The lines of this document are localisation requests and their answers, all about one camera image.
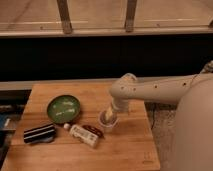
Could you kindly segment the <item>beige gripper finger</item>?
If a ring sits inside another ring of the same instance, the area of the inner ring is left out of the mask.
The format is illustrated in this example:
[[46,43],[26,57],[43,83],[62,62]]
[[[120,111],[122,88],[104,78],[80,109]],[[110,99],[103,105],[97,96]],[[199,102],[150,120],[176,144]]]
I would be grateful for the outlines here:
[[106,122],[112,122],[115,120],[116,116],[113,113],[112,107],[107,108],[104,118]]

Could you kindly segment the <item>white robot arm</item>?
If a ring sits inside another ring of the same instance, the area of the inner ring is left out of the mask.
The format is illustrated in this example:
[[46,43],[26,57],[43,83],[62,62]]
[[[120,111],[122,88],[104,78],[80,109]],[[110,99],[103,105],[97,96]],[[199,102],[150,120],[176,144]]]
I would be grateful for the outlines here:
[[169,171],[213,171],[213,73],[139,82],[127,73],[109,88],[117,111],[130,99],[177,104]]

